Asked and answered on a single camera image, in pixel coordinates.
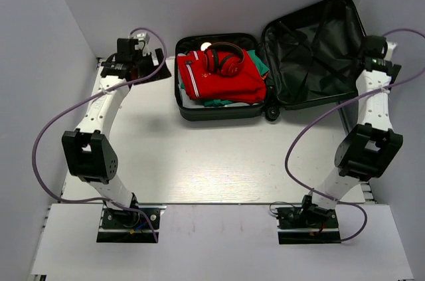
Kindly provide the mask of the red black headphones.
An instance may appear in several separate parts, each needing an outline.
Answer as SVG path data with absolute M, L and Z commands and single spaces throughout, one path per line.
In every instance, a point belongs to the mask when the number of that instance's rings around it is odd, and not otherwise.
M 213 43 L 203 52 L 205 67 L 209 73 L 234 77 L 244 66 L 244 51 L 232 43 Z

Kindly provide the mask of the gold lid cream jar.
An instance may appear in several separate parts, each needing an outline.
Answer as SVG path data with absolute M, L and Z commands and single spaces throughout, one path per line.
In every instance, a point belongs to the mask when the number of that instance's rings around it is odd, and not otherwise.
M 205 52 L 210 46 L 212 45 L 212 43 L 210 42 L 205 42 L 200 46 L 200 50 Z

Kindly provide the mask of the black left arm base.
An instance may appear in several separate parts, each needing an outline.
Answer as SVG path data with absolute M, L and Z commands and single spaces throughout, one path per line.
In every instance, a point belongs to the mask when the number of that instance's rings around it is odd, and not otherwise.
M 159 240 L 161 215 L 166 210 L 165 205 L 146 205 L 140 209 L 149 218 L 139 213 L 129 213 L 103 206 L 98 227 L 97 243 L 144 244 L 156 243 Z

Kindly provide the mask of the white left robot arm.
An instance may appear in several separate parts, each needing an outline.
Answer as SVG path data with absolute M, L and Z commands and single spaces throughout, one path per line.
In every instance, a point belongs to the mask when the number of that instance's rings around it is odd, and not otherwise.
M 166 49 L 149 51 L 155 33 L 136 28 L 117 40 L 116 52 L 101 65 L 92 99 L 81 122 L 62 135 L 69 173 L 88 184 L 104 204 L 119 209 L 117 218 L 125 227 L 134 227 L 140 210 L 135 195 L 118 175 L 118 156 L 110 143 L 110 132 L 122 102 L 131 88 L 157 78 L 165 70 Z

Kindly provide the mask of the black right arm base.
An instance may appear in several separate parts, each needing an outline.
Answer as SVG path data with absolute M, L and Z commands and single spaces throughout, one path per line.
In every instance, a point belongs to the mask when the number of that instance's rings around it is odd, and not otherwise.
M 303 197 L 300 205 L 276 201 L 269 205 L 276 218 L 280 245 L 340 244 L 337 215 L 333 209 L 323 209 Z

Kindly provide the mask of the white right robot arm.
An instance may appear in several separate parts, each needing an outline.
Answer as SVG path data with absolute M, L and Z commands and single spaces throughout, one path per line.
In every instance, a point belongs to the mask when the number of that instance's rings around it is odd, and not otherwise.
M 361 44 L 357 123 L 337 148 L 334 169 L 303 198 L 299 217 L 308 227 L 317 226 L 352 188 L 380 177 L 402 147 L 389 117 L 389 87 L 400 70 L 389 50 L 384 37 L 367 36 Z

